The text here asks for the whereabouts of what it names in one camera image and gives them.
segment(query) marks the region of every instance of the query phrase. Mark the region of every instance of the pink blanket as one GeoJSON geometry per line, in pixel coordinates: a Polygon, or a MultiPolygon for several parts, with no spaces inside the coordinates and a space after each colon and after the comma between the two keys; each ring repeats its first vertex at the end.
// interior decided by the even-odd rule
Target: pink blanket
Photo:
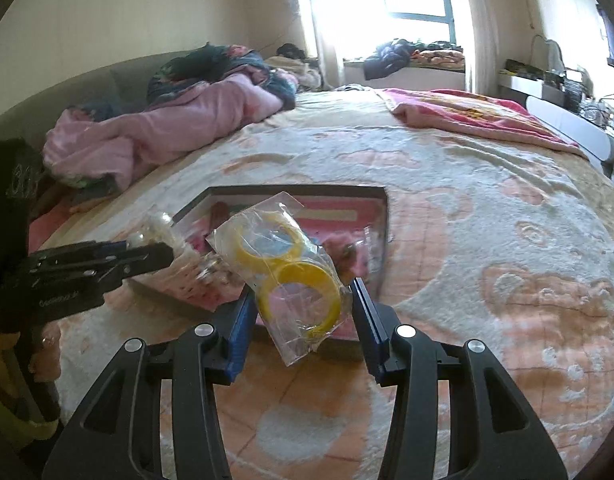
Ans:
{"type": "Polygon", "coordinates": [[[389,88],[382,92],[391,113],[414,128],[535,144],[587,158],[578,144],[561,139],[513,101],[460,90],[417,92],[389,88]]]}
{"type": "Polygon", "coordinates": [[[65,110],[47,133],[44,163],[68,182],[111,174],[120,190],[154,167],[269,117],[280,99],[236,73],[198,83],[173,101],[100,123],[65,110]]]}

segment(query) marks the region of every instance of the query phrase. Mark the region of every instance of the window frame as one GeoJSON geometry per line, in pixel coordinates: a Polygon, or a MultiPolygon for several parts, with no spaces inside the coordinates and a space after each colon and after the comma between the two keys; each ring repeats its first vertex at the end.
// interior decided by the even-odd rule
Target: window frame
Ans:
{"type": "MultiPolygon", "coordinates": [[[[387,8],[387,0],[383,0],[385,9],[387,8]]],[[[415,20],[417,22],[434,22],[447,23],[449,25],[449,41],[456,44],[456,28],[453,20],[452,0],[443,0],[445,7],[444,16],[435,16],[434,14],[416,14],[414,12],[387,12],[391,18],[400,18],[405,20],[415,20]]]]}

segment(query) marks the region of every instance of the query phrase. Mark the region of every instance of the bed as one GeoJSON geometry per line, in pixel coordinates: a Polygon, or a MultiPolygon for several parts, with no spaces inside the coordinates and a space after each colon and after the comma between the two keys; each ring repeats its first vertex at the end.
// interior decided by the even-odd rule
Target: bed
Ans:
{"type": "MultiPolygon", "coordinates": [[[[570,476],[592,458],[614,425],[614,186],[578,155],[407,128],[373,91],[300,94],[294,110],[72,216],[45,247],[113,239],[208,186],[269,183],[385,186],[380,300],[438,340],[482,338],[570,476]]],[[[101,308],[63,320],[64,418],[126,339],[164,341],[193,323],[127,284],[101,308]]],[[[439,393],[437,478],[449,455],[446,387],[439,393]]],[[[170,395],[164,384],[165,476],[173,475],[170,395]]],[[[373,384],[363,362],[312,354],[288,368],[271,344],[254,342],[243,374],[216,396],[234,478],[377,477],[395,391],[373,384]]]]}

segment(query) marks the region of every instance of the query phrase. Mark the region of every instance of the pile of clothes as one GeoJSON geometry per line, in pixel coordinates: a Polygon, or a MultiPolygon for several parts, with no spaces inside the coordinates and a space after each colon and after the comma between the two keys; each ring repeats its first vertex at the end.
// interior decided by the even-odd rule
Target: pile of clothes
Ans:
{"type": "Polygon", "coordinates": [[[75,204],[122,192],[155,167],[295,107],[295,76],[240,45],[207,43],[165,64],[149,81],[148,107],[66,109],[42,154],[53,176],[79,189],[75,204]]]}
{"type": "Polygon", "coordinates": [[[465,54],[460,50],[415,50],[411,54],[410,66],[420,68],[444,68],[446,70],[464,70],[465,54]]]}
{"type": "Polygon", "coordinates": [[[318,91],[322,86],[321,73],[318,70],[317,60],[310,64],[305,51],[293,43],[286,43],[276,50],[276,56],[265,59],[265,63],[275,68],[286,70],[298,80],[299,92],[318,91]]]}
{"type": "Polygon", "coordinates": [[[387,77],[406,66],[463,70],[465,56],[462,47],[449,41],[410,43],[402,39],[393,40],[379,45],[376,52],[364,60],[363,72],[369,81],[387,77]]]}

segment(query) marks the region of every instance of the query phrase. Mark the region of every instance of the clear plastic packaging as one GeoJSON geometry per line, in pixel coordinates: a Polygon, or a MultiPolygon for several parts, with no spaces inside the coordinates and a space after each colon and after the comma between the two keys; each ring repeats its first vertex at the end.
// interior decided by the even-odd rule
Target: clear plastic packaging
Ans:
{"type": "Polygon", "coordinates": [[[168,213],[148,214],[126,237],[130,248],[152,242],[165,242],[174,250],[175,259],[165,269],[142,274],[133,279],[143,285],[209,311],[220,304],[237,300],[244,282],[213,251],[200,254],[173,229],[168,213]]]}
{"type": "MultiPolygon", "coordinates": [[[[364,229],[330,232],[321,242],[331,257],[340,281],[349,285],[354,278],[362,278],[369,294],[378,297],[381,273],[380,234],[372,226],[364,229]]],[[[338,327],[334,337],[358,340],[351,316],[338,327]]]]}
{"type": "Polygon", "coordinates": [[[302,208],[282,192],[207,237],[255,291],[260,317],[288,366],[318,348],[351,312],[351,293],[331,258],[292,217],[302,208]]]}

